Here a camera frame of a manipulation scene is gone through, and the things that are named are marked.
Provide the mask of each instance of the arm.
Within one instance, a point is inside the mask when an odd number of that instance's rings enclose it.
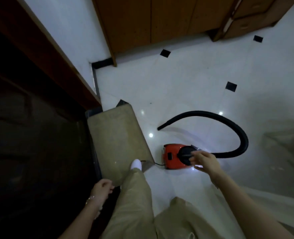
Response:
[[[192,152],[189,160],[195,169],[207,173],[211,181],[224,195],[231,211],[237,219],[247,239],[294,239],[272,216],[261,209],[242,189],[221,169],[213,154],[205,151]]]
[[[70,226],[63,232],[59,239],[87,239],[91,225],[99,213],[108,195],[113,192],[114,186],[108,179],[102,179],[94,185],[90,196],[94,196],[85,205],[81,213],[75,218]]]

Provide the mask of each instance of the drawer handle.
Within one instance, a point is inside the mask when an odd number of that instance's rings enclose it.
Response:
[[[252,9],[257,9],[257,8],[260,7],[260,5],[261,5],[260,3],[259,3],[259,4],[255,4],[255,5],[253,5],[251,8],[252,8]]]
[[[248,24],[245,24],[245,25],[240,26],[240,29],[241,30],[244,30],[244,29],[247,29],[248,27],[249,27],[249,25]]]

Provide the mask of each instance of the white sock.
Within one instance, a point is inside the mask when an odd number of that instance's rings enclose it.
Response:
[[[130,169],[133,169],[133,168],[137,168],[139,170],[142,169],[142,163],[139,159],[135,159],[132,163],[131,163],[131,166],[130,166]]]

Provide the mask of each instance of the khaki pants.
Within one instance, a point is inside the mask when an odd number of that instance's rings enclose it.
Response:
[[[189,202],[175,197],[154,218],[151,190],[139,169],[130,170],[101,239],[221,238]]]

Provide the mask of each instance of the floor mat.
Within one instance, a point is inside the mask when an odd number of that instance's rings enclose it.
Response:
[[[130,104],[91,116],[87,123],[102,176],[115,186],[122,184],[133,160],[154,162]]]

